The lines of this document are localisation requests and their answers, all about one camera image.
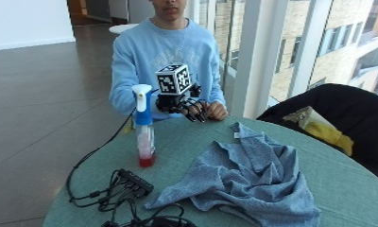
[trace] hand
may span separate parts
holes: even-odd
[[[227,116],[227,111],[224,109],[224,105],[216,101],[214,101],[211,104],[206,104],[206,113],[207,118],[215,119],[215,120],[224,120]]]

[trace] tiled floor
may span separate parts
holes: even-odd
[[[41,226],[71,166],[117,131],[109,25],[77,41],[0,50],[0,227]]]

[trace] young man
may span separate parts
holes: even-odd
[[[186,0],[152,0],[154,16],[127,29],[113,43],[111,88],[109,100],[114,109],[127,115],[135,103],[130,87],[150,84],[158,88],[154,72],[171,63],[187,64],[190,80],[200,86],[199,99],[206,101],[206,116],[223,120],[227,116],[219,86],[218,46],[211,34],[183,17]],[[162,113],[151,94],[154,120],[179,117]]]

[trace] black chair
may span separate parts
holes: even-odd
[[[378,96],[362,89],[327,83],[267,108],[256,120],[271,122],[317,139],[295,123],[281,119],[305,106],[311,106],[350,138],[350,158],[378,176]]]

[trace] table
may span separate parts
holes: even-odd
[[[109,31],[114,34],[122,33],[122,31],[127,30],[129,28],[133,28],[138,24],[126,24],[126,25],[119,25],[119,26],[111,26],[109,28]]]
[[[117,136],[83,162],[73,176],[73,191],[85,195],[103,188],[114,169],[127,169],[152,184],[152,194],[176,183],[191,161],[211,141],[234,143],[231,124],[240,122],[253,131],[263,131],[280,144],[296,149],[299,171],[303,173],[315,205],[320,210],[320,226],[378,226],[378,178],[340,152],[304,134],[271,123],[230,116],[222,122],[190,122],[183,117],[152,124],[155,163],[139,168],[135,154],[134,131]],[[146,218],[152,211],[142,208],[147,198],[137,200],[137,214]],[[211,209],[196,210],[183,201],[183,217],[198,226],[251,226],[241,219]],[[117,222],[123,223],[127,207],[118,207]],[[97,206],[77,208],[67,202],[62,188],[43,220],[43,227],[101,226],[110,213],[97,211]]]

